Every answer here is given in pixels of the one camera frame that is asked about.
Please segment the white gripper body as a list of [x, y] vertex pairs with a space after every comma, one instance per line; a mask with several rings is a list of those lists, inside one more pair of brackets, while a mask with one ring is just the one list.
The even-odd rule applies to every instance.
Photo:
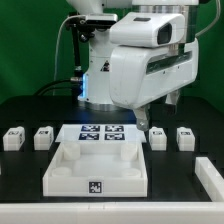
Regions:
[[109, 91], [117, 106], [137, 109], [196, 79], [198, 41], [184, 47], [182, 60], [168, 63], [169, 47], [118, 46], [110, 58]]

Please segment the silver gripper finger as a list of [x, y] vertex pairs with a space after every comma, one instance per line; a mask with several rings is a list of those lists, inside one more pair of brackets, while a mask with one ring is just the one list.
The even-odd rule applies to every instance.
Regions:
[[179, 97], [180, 97], [180, 90], [175, 90], [173, 92], [170, 92], [166, 96], [165, 103], [168, 105], [176, 105], [178, 103]]
[[149, 109], [148, 106], [142, 106], [134, 110], [136, 117], [137, 128], [141, 131], [147, 131], [149, 129]]

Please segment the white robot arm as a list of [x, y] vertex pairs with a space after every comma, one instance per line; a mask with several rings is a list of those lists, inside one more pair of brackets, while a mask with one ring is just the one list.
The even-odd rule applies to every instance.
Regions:
[[75, 25], [89, 44], [82, 105], [134, 112], [149, 129], [150, 103], [174, 107], [198, 71], [196, 15], [200, 0], [66, 0], [80, 15]]

